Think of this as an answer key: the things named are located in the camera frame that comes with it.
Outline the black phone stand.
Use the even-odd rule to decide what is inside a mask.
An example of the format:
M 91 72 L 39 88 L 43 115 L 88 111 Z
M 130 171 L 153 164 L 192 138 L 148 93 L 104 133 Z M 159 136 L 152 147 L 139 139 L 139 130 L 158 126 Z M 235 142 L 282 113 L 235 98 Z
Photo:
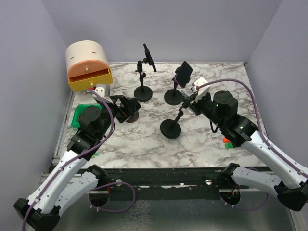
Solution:
M 184 115 L 183 107 L 179 108 L 179 112 L 175 119 L 166 119 L 160 124 L 161 133 L 168 139 L 176 139 L 181 134 L 181 126 L 178 121 Z

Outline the grey black phone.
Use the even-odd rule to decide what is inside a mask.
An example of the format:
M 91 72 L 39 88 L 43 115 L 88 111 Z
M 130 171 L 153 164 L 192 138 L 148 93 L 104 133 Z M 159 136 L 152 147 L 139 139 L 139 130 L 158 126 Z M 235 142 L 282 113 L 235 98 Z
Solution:
M 189 92 L 186 90 L 182 90 L 181 94 L 182 94 L 181 100 L 183 103 L 190 103 L 192 101 L 193 94 L 189 94 Z

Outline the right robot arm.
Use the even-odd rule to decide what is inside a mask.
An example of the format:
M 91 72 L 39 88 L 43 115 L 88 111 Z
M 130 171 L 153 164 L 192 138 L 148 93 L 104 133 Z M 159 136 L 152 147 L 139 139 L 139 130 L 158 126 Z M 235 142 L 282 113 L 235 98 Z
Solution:
M 197 96 L 183 93 L 183 106 L 197 116 L 204 115 L 234 146 L 246 149 L 273 171 L 269 175 L 231 163 L 222 172 L 222 185 L 256 188 L 276 196 L 288 209 L 301 211 L 308 200 L 308 169 L 299 164 L 297 169 L 289 166 L 291 159 L 265 138 L 255 123 L 237 113 L 238 101 L 229 91 L 218 91 L 213 96 L 206 93 L 200 99 Z

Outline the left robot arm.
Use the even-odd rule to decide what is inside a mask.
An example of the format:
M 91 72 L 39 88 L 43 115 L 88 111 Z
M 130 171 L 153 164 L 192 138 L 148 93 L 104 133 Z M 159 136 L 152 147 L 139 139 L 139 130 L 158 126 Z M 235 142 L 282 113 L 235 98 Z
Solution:
M 114 120 L 123 123 L 133 118 L 141 107 L 136 98 L 123 95 L 96 101 L 99 106 L 88 106 L 80 113 L 79 129 L 49 176 L 26 199 L 19 198 L 15 202 L 14 208 L 24 226 L 29 225 L 36 231 L 52 231 L 62 214 L 85 193 L 103 188 L 109 190 L 116 183 L 97 165 L 88 167 L 77 181 L 70 183 L 112 135 Z

